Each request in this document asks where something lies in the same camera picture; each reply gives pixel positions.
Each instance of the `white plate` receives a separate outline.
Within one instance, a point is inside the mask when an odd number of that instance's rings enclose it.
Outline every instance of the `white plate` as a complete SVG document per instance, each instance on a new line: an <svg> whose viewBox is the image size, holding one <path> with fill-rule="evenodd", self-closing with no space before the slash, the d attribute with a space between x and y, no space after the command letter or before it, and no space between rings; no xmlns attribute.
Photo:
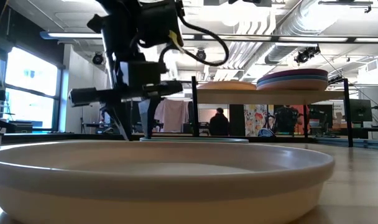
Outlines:
<svg viewBox="0 0 378 224"><path fill-rule="evenodd" d="M0 150L0 207L26 224L287 223L317 204L333 166L253 144L38 144Z"/></svg>

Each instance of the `black metal frame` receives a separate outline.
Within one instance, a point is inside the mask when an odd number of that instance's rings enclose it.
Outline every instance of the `black metal frame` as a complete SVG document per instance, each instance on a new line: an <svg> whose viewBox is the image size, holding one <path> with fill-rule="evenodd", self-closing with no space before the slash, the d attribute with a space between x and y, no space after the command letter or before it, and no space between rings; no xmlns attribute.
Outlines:
<svg viewBox="0 0 378 224"><path fill-rule="evenodd" d="M353 147L353 130L352 130L352 120L351 120L351 105L349 102L349 83L347 78L342 78L335 80L329 84L334 84L337 82L344 83L344 110L346 116L346 123L348 125L348 147ZM197 100L197 82L196 77L191 78L191 89L192 89L192 101L193 101L193 136L199 136L199 121L198 121L198 100ZM315 142L313 138L308 137L308 114L307 105L303 105L303 119L304 119L304 140L303 142ZM259 140L253 140L255 142L295 142L295 139L300 138L259 138Z"/></svg>

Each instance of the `blue plate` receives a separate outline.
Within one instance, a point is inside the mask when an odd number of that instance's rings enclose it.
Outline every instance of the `blue plate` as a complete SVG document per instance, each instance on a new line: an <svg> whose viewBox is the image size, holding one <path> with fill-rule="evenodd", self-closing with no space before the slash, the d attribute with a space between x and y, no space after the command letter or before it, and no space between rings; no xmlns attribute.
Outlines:
<svg viewBox="0 0 378 224"><path fill-rule="evenodd" d="M284 81L284 80L299 80L299 79L317 79L317 80L323 80L328 82L327 77L321 77L318 75L295 75L295 76L289 76L289 77L278 77L278 78L270 78L267 80L263 80L261 82L257 82L257 85L263 85L266 83L276 82L276 81Z"/></svg>
<svg viewBox="0 0 378 224"><path fill-rule="evenodd" d="M152 139L140 138L142 142L223 142L223 143L242 143L247 144L247 139L230 139L230 138L203 138L203 137L152 137Z"/></svg>

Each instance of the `pink plate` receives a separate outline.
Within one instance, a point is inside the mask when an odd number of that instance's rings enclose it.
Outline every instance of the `pink plate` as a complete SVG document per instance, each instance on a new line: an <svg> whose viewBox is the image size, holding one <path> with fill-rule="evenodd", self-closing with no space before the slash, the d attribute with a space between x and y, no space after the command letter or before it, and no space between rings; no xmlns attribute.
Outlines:
<svg viewBox="0 0 378 224"><path fill-rule="evenodd" d="M317 79L284 80L257 86L258 90L326 90L328 82Z"/></svg>

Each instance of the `camera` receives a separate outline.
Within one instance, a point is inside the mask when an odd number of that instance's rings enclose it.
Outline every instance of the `camera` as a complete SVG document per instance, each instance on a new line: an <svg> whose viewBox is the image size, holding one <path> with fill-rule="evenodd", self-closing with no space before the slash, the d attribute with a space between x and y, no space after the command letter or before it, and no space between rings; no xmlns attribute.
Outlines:
<svg viewBox="0 0 378 224"><path fill-rule="evenodd" d="M103 54L101 52L96 52L95 56L92 58L92 63L94 63L94 65L102 65L103 61Z"/></svg>
<svg viewBox="0 0 378 224"><path fill-rule="evenodd" d="M197 50L197 53L196 53L196 56L202 60L206 60L206 52L204 51L204 49L198 49Z"/></svg>

